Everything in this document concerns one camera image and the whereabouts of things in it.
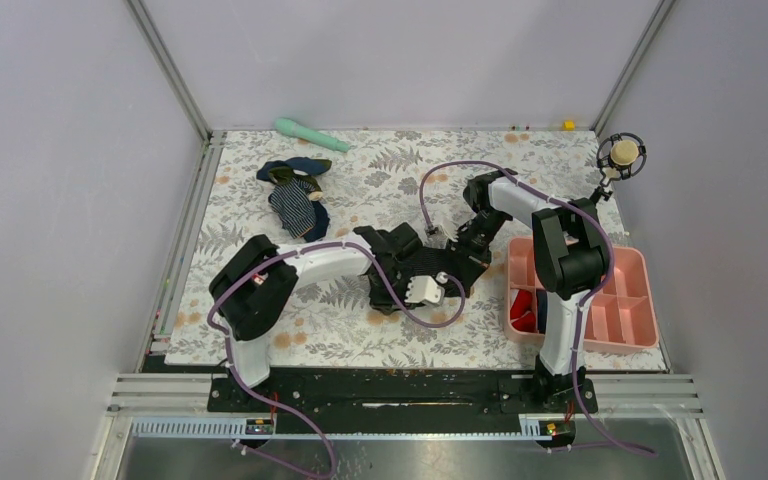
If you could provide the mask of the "blue striped underwear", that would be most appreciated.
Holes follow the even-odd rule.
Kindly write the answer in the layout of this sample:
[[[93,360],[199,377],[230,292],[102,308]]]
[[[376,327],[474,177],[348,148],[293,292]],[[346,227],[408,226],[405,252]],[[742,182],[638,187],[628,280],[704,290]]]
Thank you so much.
[[[330,217],[317,177],[331,166],[327,159],[292,157],[268,161],[257,171],[259,181],[273,186],[268,203],[292,238],[314,242],[325,237]]]

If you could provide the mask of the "floral patterned table mat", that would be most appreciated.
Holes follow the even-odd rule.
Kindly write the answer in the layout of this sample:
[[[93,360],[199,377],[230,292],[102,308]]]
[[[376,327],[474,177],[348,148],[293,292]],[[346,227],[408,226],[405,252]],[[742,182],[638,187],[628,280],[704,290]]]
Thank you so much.
[[[458,226],[472,215],[462,197],[467,180],[490,164],[516,170],[525,182],[552,196],[588,196],[599,181],[598,141],[589,131],[343,131],[346,154],[272,131],[229,133],[211,184],[205,215],[165,354],[169,365],[212,366],[225,355],[221,334],[206,316],[210,281],[245,241],[264,234],[288,244],[268,203],[271,188],[256,178],[271,160],[327,158],[319,180],[336,239],[358,226],[389,230],[409,223],[423,233],[423,219]],[[510,222],[494,239],[492,264],[471,290],[465,307],[456,300],[420,309],[413,319],[385,316],[368,304],[363,277],[342,277],[297,290],[268,334],[274,366],[529,369],[538,349],[510,341],[501,319],[508,242],[528,234]]]

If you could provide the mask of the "black microphone with stand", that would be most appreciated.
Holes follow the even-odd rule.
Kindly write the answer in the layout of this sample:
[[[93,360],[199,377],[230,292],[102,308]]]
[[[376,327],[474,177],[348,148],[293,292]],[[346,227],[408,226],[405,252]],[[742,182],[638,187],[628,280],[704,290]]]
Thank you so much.
[[[589,200],[594,204],[609,200],[614,193],[613,184],[638,175],[647,158],[646,145],[636,134],[621,132],[603,140],[595,157],[600,180]]]

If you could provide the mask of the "mint green handheld tool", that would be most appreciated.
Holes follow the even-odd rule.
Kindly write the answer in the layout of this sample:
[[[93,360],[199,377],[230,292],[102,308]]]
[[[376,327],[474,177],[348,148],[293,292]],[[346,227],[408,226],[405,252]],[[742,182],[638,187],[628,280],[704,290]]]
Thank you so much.
[[[351,146],[346,142],[338,140],[335,137],[326,135],[317,130],[307,128],[288,118],[277,118],[273,122],[273,125],[275,130],[283,135],[305,140],[309,143],[324,147],[332,151],[347,153],[351,149]]]

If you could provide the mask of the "red rolled underwear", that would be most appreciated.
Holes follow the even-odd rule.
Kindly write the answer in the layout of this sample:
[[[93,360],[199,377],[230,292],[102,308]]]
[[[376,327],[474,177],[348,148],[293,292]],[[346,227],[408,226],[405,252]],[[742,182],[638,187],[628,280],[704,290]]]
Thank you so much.
[[[509,310],[511,327],[521,333],[536,333],[535,295],[530,290],[524,289],[517,289],[514,293],[513,302]]]

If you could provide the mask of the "pink compartment organizer tray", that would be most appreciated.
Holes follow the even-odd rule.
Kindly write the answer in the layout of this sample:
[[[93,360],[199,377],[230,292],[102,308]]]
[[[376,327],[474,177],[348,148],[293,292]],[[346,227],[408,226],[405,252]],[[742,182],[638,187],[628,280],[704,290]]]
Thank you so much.
[[[584,349],[611,354],[634,354],[659,344],[646,263],[634,248],[616,246],[612,280],[591,303],[583,341]],[[533,241],[515,237],[508,242],[506,274],[510,306],[517,289],[542,289],[533,260]],[[501,321],[506,337],[515,343],[541,345],[544,334],[521,333],[510,324],[509,311]]]

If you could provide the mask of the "black striped underwear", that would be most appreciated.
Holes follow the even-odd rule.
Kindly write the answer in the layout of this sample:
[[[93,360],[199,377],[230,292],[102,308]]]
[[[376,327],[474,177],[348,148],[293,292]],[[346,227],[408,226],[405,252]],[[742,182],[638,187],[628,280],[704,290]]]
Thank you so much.
[[[395,253],[380,253],[379,255],[393,255],[405,266],[414,269],[414,276],[428,275],[436,277],[443,272],[448,276],[454,277],[461,282],[464,287],[465,296],[471,295],[470,291],[474,283],[488,270],[489,265],[475,263],[471,259],[461,258],[446,250],[431,247],[419,247],[413,253],[407,256],[397,256]],[[445,298],[459,296],[459,290],[451,280],[442,284],[445,289]]]

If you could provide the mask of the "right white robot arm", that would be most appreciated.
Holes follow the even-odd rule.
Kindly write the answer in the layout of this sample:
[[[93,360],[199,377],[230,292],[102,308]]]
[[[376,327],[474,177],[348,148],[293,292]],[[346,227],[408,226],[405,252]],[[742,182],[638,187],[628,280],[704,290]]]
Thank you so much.
[[[592,296],[612,270],[612,249],[596,209],[599,198],[543,198],[520,186],[509,171],[470,179],[463,197],[475,215],[445,247],[463,284],[488,269],[490,244],[506,222],[517,220],[532,231],[535,273],[547,293],[532,392],[539,407],[557,412],[584,382],[585,370],[577,364],[584,324]]]

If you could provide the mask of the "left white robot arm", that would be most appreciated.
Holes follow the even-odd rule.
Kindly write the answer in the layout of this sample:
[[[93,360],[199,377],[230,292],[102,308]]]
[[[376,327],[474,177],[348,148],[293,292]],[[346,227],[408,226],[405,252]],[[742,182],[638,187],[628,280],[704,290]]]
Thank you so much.
[[[391,231],[362,226],[335,240],[304,245],[274,244],[265,235],[249,239],[209,284],[211,327],[230,341],[229,365],[238,378],[232,398],[248,411],[269,401],[267,334],[293,292],[341,277],[365,277],[369,306],[391,314],[407,306],[407,284],[418,271],[408,259],[422,242],[402,223]]]

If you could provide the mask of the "navy rolled underwear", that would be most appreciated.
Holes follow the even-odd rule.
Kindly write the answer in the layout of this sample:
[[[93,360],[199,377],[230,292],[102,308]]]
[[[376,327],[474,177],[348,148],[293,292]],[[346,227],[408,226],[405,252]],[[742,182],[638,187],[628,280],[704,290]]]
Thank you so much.
[[[540,334],[546,333],[547,319],[548,319],[548,293],[542,289],[535,290],[536,296],[536,327],[537,332]]]

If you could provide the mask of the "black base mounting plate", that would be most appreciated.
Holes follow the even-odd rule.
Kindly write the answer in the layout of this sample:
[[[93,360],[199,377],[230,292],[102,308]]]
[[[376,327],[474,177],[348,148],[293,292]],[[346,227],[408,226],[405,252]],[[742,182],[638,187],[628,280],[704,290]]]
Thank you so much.
[[[523,415],[567,426],[584,410],[598,410],[591,381],[549,397],[534,396],[533,384],[531,371],[277,367],[251,393],[229,374],[212,378],[207,409],[304,422],[293,414],[299,411],[317,426],[326,418],[357,423],[385,416],[484,415]]]

